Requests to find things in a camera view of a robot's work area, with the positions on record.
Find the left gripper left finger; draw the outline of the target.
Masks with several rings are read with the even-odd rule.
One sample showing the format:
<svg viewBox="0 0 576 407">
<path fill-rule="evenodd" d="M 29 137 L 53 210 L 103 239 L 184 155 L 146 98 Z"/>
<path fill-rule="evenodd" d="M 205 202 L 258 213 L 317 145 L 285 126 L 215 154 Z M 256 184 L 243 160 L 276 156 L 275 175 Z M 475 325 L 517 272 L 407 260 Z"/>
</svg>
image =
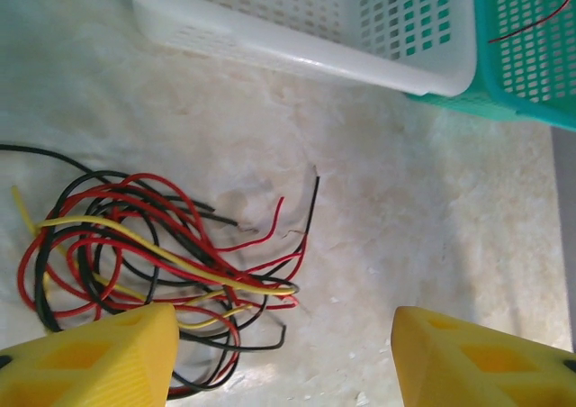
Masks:
<svg viewBox="0 0 576 407">
<path fill-rule="evenodd" d="M 163 406 L 179 331 L 152 303 L 1 352 L 3 406 Z"/>
</svg>

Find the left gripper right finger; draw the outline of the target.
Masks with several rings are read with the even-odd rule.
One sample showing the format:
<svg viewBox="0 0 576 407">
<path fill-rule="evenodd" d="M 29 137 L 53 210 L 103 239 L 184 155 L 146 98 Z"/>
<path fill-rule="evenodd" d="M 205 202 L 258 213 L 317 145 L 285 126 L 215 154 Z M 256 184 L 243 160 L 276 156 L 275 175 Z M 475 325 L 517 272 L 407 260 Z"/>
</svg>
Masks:
<svg viewBox="0 0 576 407">
<path fill-rule="evenodd" d="M 575 356 L 415 306 L 396 309 L 391 352 L 406 406 L 573 406 Z"/>
</svg>

